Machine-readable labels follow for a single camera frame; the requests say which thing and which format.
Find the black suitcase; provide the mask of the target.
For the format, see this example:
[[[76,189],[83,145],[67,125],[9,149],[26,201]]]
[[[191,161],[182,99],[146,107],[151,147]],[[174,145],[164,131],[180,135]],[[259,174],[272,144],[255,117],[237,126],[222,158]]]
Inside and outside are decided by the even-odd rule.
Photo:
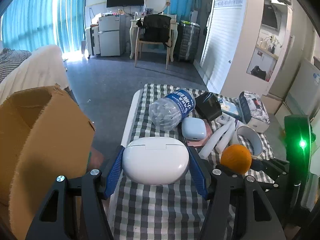
[[[194,61],[199,46],[200,30],[197,23],[180,21],[174,50],[178,61]]]

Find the bed with beige cover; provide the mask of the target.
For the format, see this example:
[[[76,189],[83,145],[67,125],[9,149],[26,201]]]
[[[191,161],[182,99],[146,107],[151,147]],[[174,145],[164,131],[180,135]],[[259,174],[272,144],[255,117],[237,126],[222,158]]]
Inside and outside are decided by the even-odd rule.
[[[1,102],[14,92],[54,86],[69,88],[62,51],[57,45],[38,48],[1,82]]]

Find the tape roll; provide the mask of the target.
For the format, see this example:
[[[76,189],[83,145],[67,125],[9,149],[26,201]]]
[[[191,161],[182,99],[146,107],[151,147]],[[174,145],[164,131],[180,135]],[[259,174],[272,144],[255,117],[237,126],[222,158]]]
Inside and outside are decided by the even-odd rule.
[[[250,127],[248,126],[240,126],[238,127],[231,139],[231,144],[232,145],[240,145],[241,142],[238,139],[238,136],[243,137],[244,139],[248,140],[251,145],[253,146],[253,154],[252,158],[257,159],[263,152],[263,145],[261,142],[261,139],[259,135]]]

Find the clear jar blue label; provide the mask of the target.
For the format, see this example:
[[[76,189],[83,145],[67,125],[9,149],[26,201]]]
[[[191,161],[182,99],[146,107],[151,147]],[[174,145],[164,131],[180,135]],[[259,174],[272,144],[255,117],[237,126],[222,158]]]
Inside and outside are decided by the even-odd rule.
[[[149,117],[161,131],[172,131],[195,106],[196,101],[191,92],[177,89],[153,102],[149,107]]]

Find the checkered tablecloth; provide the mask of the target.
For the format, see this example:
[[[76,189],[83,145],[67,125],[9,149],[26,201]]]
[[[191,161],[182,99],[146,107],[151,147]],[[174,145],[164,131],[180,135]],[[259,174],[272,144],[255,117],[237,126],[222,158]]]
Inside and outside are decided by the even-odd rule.
[[[149,118],[149,106],[175,90],[172,85],[147,83],[134,94],[122,146],[142,137],[184,141],[179,127],[163,132]],[[110,200],[108,220],[114,239],[197,239],[207,207],[189,173],[163,186],[137,184],[123,174]]]

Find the blue curtain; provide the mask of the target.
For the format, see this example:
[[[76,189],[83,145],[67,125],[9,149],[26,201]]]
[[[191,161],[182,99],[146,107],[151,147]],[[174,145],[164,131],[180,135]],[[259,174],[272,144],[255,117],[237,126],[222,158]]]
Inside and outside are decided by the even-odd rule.
[[[4,48],[35,51],[55,44],[63,53],[80,50],[85,0],[13,0],[1,17]]]

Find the white dressing table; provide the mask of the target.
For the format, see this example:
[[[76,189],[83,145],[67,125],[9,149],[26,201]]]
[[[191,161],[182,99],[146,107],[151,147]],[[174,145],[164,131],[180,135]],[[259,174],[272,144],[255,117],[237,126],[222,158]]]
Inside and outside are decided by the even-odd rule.
[[[178,22],[176,15],[168,15],[170,20],[170,30],[171,30],[171,48],[170,48],[170,61],[174,61],[174,48],[176,45],[177,37],[178,37]],[[130,34],[130,44],[131,44],[131,54],[130,59],[133,59],[135,55],[135,46],[136,46],[136,38],[137,38],[137,21],[138,18],[136,17],[134,20],[131,20],[131,27],[129,30]]]

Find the white oval earbud case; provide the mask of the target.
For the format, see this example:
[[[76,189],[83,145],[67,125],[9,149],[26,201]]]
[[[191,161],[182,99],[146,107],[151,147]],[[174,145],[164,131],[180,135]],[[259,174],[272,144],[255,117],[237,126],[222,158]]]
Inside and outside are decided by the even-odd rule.
[[[125,175],[143,185],[168,185],[180,180],[189,167],[189,153],[179,140],[144,137],[130,142],[123,152]]]

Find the white lotion tube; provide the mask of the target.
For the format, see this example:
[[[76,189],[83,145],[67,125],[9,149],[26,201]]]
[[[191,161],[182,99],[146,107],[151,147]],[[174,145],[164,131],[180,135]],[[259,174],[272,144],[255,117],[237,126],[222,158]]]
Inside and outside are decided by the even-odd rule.
[[[230,115],[227,115],[226,113],[222,113],[218,118],[215,119],[215,121],[222,125],[225,125],[227,124],[227,122],[232,121],[235,124],[235,130],[237,130],[241,126],[245,126],[245,124],[242,123],[240,120]]]

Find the white foam tube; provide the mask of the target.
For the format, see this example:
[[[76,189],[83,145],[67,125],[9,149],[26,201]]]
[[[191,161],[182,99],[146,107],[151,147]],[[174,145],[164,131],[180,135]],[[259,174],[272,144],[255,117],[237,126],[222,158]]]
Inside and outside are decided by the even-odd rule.
[[[233,120],[230,120],[223,126],[221,126],[219,129],[217,129],[211,137],[208,139],[208,141],[205,143],[203,148],[199,152],[199,156],[201,159],[206,159],[208,155],[212,152],[215,145],[219,141],[219,139],[233,126],[235,125],[235,122]]]

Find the blue floral tissue pack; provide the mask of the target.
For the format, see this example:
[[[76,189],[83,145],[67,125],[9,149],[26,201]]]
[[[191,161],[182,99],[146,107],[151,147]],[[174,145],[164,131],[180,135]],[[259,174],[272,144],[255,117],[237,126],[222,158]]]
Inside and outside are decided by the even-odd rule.
[[[235,119],[242,120],[240,109],[236,104],[221,97],[218,97],[218,102],[220,103],[222,113],[232,116]]]

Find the orange fruit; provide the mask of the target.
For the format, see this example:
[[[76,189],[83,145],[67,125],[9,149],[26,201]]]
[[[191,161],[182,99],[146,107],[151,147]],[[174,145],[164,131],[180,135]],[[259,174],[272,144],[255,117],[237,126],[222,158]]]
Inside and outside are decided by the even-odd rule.
[[[243,145],[228,146],[222,153],[220,164],[235,173],[244,175],[251,166],[252,156]]]

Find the white mini fridge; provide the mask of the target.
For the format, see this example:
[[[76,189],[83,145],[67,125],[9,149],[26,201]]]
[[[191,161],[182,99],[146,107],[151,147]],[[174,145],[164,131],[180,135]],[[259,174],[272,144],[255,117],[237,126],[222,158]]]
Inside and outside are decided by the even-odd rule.
[[[99,18],[99,43],[101,56],[120,56],[124,53],[124,15],[107,15]]]

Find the black backpack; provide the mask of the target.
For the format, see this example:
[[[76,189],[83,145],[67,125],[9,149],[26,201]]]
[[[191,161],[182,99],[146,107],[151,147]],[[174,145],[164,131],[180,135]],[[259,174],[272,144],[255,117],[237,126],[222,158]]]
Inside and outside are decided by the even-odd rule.
[[[171,18],[166,15],[151,14],[146,15],[143,20],[137,20],[137,26],[142,29],[140,40],[144,42],[162,43],[168,46],[170,41],[170,21]]]

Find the light blue earbud case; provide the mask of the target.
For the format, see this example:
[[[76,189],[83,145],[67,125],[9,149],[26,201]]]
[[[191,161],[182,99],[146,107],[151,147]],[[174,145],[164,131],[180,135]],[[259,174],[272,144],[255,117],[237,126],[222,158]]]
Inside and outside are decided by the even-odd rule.
[[[186,117],[182,121],[182,135],[185,139],[200,141],[207,135],[206,124],[202,119]]]

